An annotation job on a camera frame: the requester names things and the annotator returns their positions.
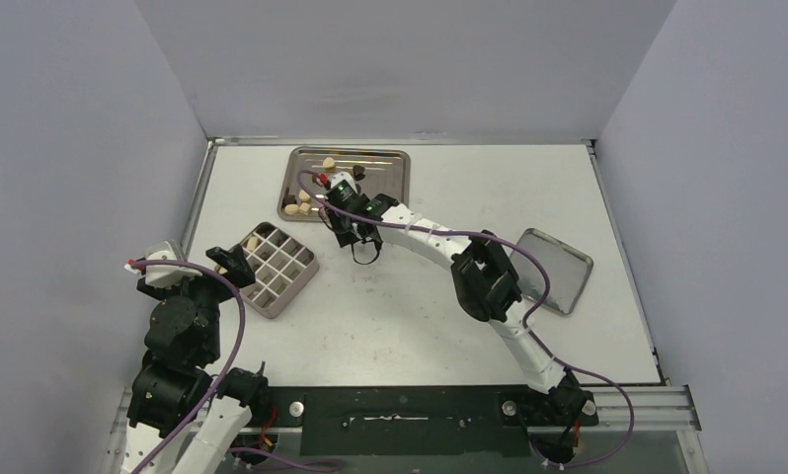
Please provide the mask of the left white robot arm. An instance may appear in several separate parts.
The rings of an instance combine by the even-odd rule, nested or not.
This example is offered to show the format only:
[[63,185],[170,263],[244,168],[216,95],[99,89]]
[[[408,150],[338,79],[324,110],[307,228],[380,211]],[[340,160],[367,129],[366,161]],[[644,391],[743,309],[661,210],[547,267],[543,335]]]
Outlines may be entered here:
[[244,447],[244,427],[276,420],[261,370],[233,367],[235,354],[217,375],[205,370],[220,358],[221,303],[235,300],[244,315],[241,291],[256,281],[242,246],[206,254],[217,270],[187,262],[169,241],[125,266],[157,304],[131,386],[122,473],[212,473],[230,449]]

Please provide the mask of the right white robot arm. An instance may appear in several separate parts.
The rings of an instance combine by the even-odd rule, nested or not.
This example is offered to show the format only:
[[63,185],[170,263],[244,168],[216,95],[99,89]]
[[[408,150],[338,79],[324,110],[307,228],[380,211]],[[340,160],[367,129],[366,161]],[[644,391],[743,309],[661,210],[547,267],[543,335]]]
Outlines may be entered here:
[[488,324],[517,363],[525,385],[535,391],[534,409],[544,421],[574,426],[593,420],[597,406],[577,377],[529,334],[530,316],[519,275],[503,242],[488,231],[456,231],[411,210],[399,200],[368,197],[348,173],[316,174],[324,189],[326,219],[340,246],[402,247],[449,271],[459,306]]

